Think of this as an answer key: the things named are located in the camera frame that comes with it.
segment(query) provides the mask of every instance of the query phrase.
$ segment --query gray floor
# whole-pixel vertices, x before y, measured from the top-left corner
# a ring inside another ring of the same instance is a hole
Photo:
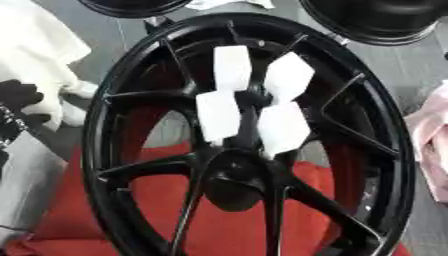
[[[93,53],[74,65],[74,70],[84,80],[99,83],[114,62],[145,35],[141,21],[103,17],[85,9],[76,0],[36,1],[92,47]],[[209,12],[267,13],[321,29],[295,0],[273,2],[277,8],[270,11],[233,4]],[[169,16],[178,20],[204,13],[207,12],[182,9]],[[415,110],[442,79],[448,78],[448,62],[443,59],[443,52],[448,51],[448,19],[441,22],[435,34],[410,46],[384,48],[351,43],[348,47],[376,72],[404,113]],[[58,151],[66,157],[79,139],[79,130],[64,128],[60,134],[65,140]],[[403,240],[414,255],[448,255],[448,209],[432,200],[420,173],[414,212]]]

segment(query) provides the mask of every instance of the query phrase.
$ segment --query red cloth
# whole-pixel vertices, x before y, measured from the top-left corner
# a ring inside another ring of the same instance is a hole
[[[144,150],[142,159],[188,151],[184,144]],[[294,173],[327,197],[334,197],[331,170],[307,162],[296,163]],[[94,219],[82,183],[80,154],[76,152],[65,173],[49,213],[33,237],[11,242],[10,256],[112,256],[118,253],[105,240]],[[187,181],[182,177],[145,177],[133,184],[135,198],[148,221],[165,238],[174,230]],[[243,213],[227,213],[203,198],[188,233],[186,251],[195,256],[264,255],[261,203]],[[300,203],[285,206],[282,255],[313,255],[324,244],[329,219]],[[408,256],[399,246],[395,256]]]

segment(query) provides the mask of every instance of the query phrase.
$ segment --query rim lip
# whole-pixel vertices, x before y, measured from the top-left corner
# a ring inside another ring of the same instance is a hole
[[[438,21],[434,21],[429,26],[416,31],[409,32],[405,36],[374,36],[372,34],[364,33],[361,29],[354,27],[347,27],[339,24],[337,21],[332,20],[330,17],[325,16],[312,4],[312,0],[299,0],[306,12],[315,19],[319,24],[329,29],[331,32],[341,35],[353,41],[378,45],[378,46],[401,46],[418,42],[428,35],[430,35],[437,27]]]
[[[114,245],[117,246],[120,252],[124,255],[145,255],[148,253],[142,250],[139,252],[138,248],[133,248],[133,242],[130,241],[129,238],[125,237],[125,233],[122,233],[123,231],[126,231],[123,222],[120,223],[119,221],[116,221],[115,223],[111,223],[108,221],[108,219],[110,220],[111,218],[115,218],[116,220],[120,220],[120,218],[116,215],[116,213],[107,212],[107,210],[110,210],[110,205],[107,205],[107,197],[104,196],[104,191],[101,191],[101,188],[99,188],[99,181],[94,175],[95,170],[99,169],[98,167],[101,166],[98,162],[100,160],[96,157],[99,155],[98,150],[101,147],[101,140],[98,136],[96,136],[96,133],[101,130],[102,121],[102,124],[104,125],[104,120],[102,119],[104,119],[105,113],[107,112],[107,107],[103,104],[102,97],[111,87],[118,87],[117,80],[126,77],[126,74],[140,63],[140,61],[146,56],[147,51],[145,50],[158,41],[155,40],[156,38],[158,39],[162,35],[172,35],[182,29],[188,30],[189,28],[191,29],[192,26],[202,28],[209,27],[207,24],[209,19],[217,19],[219,21],[228,19],[246,19],[249,22],[256,20],[259,22],[270,23],[278,28],[284,26],[285,28],[289,27],[291,29],[295,28],[295,30],[305,31],[307,34],[316,37],[321,43],[323,43],[327,48],[325,50],[338,55],[338,58],[340,57],[340,59],[343,59],[344,62],[350,62],[350,66],[356,66],[358,70],[362,71],[368,77],[368,81],[372,84],[371,88],[373,88],[378,96],[380,96],[381,103],[384,105],[384,108],[387,109],[386,111],[390,116],[390,122],[396,130],[394,135],[398,137],[397,142],[399,144],[398,147],[400,149],[399,153],[401,159],[399,161],[399,168],[403,172],[402,175],[406,176],[403,179],[399,189],[402,197],[400,197],[400,201],[398,203],[399,206],[396,207],[396,219],[394,219],[394,225],[389,229],[389,232],[385,236],[385,240],[372,254],[389,255],[404,232],[411,213],[415,189],[415,164],[412,153],[412,144],[397,106],[376,76],[348,49],[342,47],[333,40],[328,39],[320,32],[310,29],[304,25],[282,18],[253,13],[205,15],[183,20],[165,29],[158,29],[154,32],[154,34],[144,38],[133,49],[125,54],[125,56],[112,68],[103,81],[100,89],[92,101],[92,105],[88,111],[86,119],[82,147],[83,171],[85,188],[94,214],[99,221],[100,226],[112,240]]]
[[[175,0],[165,5],[160,5],[157,7],[150,8],[138,8],[138,9],[130,9],[123,10],[119,8],[108,7],[100,4],[95,4],[91,0],[79,0],[84,6],[91,9],[92,11],[101,13],[106,16],[115,17],[115,18],[127,18],[127,19],[141,19],[141,18],[149,18],[154,16],[160,16],[169,12],[173,12],[188,3],[191,0]]]

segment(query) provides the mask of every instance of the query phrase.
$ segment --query pink cloth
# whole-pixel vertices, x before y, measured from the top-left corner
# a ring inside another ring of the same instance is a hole
[[[448,202],[448,80],[405,120],[434,199]]]

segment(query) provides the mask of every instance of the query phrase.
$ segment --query foam block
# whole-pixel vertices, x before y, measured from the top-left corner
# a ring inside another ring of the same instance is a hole
[[[238,134],[241,115],[232,91],[199,94],[196,104],[205,141],[221,144],[223,139]]]
[[[246,90],[252,74],[247,47],[243,45],[216,47],[213,70],[217,90]]]
[[[269,65],[264,87],[275,103],[289,102],[305,92],[314,73],[308,63],[290,52]]]
[[[264,108],[257,129],[269,158],[299,148],[311,132],[295,102]]]

